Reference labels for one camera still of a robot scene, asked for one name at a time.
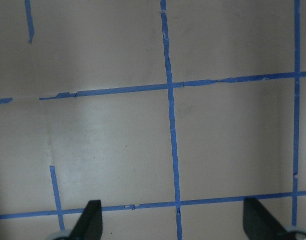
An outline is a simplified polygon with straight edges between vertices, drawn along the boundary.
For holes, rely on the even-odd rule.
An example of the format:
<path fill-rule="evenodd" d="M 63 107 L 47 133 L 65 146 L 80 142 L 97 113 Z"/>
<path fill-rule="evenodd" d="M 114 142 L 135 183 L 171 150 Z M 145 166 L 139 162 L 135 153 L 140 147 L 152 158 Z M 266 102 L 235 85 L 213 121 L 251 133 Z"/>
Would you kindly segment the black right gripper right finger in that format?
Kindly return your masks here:
<path fill-rule="evenodd" d="M 249 240 L 289 240 L 290 234 L 256 198 L 243 200 L 243 230 Z"/>

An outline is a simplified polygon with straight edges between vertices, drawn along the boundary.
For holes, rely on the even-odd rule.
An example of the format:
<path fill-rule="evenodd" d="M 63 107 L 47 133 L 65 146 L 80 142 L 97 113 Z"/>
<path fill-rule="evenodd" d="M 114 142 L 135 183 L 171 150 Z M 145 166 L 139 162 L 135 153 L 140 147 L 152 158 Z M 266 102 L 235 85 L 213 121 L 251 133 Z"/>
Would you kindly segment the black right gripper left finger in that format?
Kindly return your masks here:
<path fill-rule="evenodd" d="M 70 240 L 100 240 L 103 234 L 100 200 L 88 201 L 77 223 L 69 234 Z"/>

